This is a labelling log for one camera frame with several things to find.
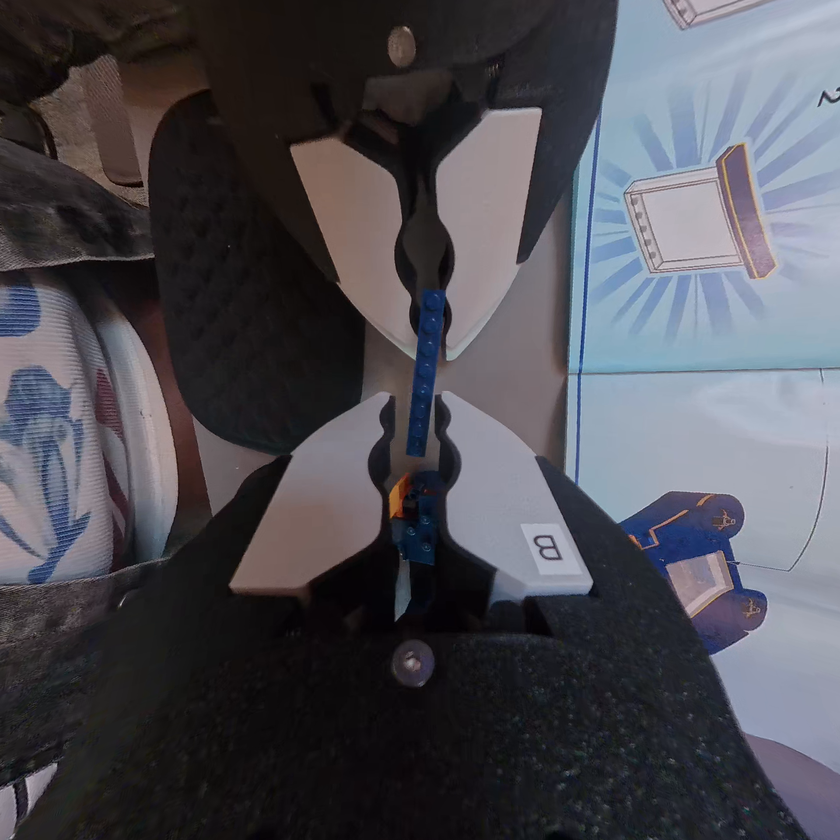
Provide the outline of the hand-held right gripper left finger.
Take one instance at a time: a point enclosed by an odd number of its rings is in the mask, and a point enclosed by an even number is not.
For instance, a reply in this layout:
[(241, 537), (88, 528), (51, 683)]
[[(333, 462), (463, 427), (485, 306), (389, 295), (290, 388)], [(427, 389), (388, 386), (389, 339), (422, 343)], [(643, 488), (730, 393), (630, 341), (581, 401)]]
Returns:
[(374, 546), (389, 505), (396, 399), (378, 392), (326, 423), (291, 454), (229, 587), (302, 595)]

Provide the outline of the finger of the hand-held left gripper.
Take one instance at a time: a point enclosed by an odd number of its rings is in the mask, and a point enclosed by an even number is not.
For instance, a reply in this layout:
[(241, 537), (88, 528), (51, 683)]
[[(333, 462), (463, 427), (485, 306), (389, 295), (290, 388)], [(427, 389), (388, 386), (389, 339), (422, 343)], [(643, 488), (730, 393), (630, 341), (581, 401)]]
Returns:
[(518, 273), (541, 118), (540, 108), (488, 110), (437, 167), (437, 215), (454, 251), (447, 361), (483, 330)]
[(394, 177), (335, 137), (290, 153), (344, 296), (395, 346), (415, 346), (412, 298), (396, 272), (403, 213)]

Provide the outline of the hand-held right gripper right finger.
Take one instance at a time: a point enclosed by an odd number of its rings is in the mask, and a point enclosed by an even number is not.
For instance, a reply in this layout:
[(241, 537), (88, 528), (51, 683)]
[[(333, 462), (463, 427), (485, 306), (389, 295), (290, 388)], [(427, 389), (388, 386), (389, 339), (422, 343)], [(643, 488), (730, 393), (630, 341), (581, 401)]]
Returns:
[(535, 453), (453, 392), (438, 395), (444, 542), (476, 572), (479, 601), (588, 595), (592, 575)]

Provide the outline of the dark blue brick console model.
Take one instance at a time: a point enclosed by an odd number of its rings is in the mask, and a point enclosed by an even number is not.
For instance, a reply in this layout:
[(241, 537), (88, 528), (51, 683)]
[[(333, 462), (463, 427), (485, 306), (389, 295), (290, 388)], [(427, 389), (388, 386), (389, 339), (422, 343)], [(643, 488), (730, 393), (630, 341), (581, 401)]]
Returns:
[(390, 519), (392, 539), (408, 563), (433, 567), (439, 534), (440, 497), (445, 486), (439, 472), (419, 470), (404, 506), (404, 518)]

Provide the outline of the dark blue brick plate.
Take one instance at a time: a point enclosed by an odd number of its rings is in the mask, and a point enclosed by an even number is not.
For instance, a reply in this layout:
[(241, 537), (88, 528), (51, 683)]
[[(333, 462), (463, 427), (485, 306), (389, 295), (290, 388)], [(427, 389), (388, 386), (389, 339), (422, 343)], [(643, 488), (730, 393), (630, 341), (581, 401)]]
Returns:
[(426, 290), (423, 293), (406, 432), (406, 456), (409, 458), (423, 458), (426, 454), (445, 309), (445, 290)]

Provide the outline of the instruction booklet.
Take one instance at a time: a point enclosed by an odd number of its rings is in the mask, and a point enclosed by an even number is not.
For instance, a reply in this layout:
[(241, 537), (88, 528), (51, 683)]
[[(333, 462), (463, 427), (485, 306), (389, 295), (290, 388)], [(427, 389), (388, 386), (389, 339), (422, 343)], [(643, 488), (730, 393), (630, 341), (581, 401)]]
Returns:
[(621, 2), (574, 184), (565, 468), (742, 729), (838, 771), (839, 2)]

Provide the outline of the black bumpy cushion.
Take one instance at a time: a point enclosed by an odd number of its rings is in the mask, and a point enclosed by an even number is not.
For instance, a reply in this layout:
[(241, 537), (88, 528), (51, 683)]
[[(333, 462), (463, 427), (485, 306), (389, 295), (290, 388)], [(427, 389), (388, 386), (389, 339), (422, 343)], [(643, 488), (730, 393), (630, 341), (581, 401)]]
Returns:
[(150, 148), (154, 263), (177, 384), (223, 440), (287, 455), (357, 405), (364, 319), (246, 179), (212, 94)]

